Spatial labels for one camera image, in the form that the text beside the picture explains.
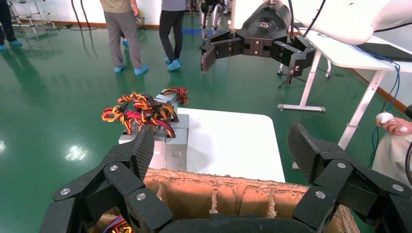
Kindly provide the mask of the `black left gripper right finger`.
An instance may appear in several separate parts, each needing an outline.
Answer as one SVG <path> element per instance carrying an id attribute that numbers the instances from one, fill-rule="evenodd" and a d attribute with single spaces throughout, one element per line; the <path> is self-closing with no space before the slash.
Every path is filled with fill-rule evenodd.
<path id="1" fill-rule="evenodd" d="M 311 232 L 324 232 L 339 206 L 377 233 L 411 232 L 412 190 L 407 185 L 360 165 L 338 144 L 313 137 L 301 124 L 290 127 L 288 147 L 310 184 L 292 217 Z"/>

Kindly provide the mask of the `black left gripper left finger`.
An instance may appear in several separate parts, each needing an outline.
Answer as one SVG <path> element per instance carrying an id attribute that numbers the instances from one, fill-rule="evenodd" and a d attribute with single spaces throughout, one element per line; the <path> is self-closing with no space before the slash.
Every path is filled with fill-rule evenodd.
<path id="1" fill-rule="evenodd" d="M 150 126 L 132 141 L 113 146 L 98 166 L 55 191 L 40 232 L 87 233 L 113 208 L 137 233 L 161 231 L 172 211 L 143 182 L 153 152 Z"/>

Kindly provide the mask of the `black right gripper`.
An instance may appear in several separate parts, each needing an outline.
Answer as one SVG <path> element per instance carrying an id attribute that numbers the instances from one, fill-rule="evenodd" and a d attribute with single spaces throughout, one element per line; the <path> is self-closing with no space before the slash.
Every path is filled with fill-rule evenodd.
<path id="1" fill-rule="evenodd" d="M 239 54 L 272 57 L 288 67 L 284 83 L 291 84 L 293 78 L 302 75 L 311 66 L 315 48 L 303 36 L 298 35 L 290 43 L 288 30 L 291 14 L 281 2 L 263 3 L 244 22 L 236 33 L 226 31 L 206 37 L 201 48 L 201 71 L 208 72 L 217 59 Z"/>

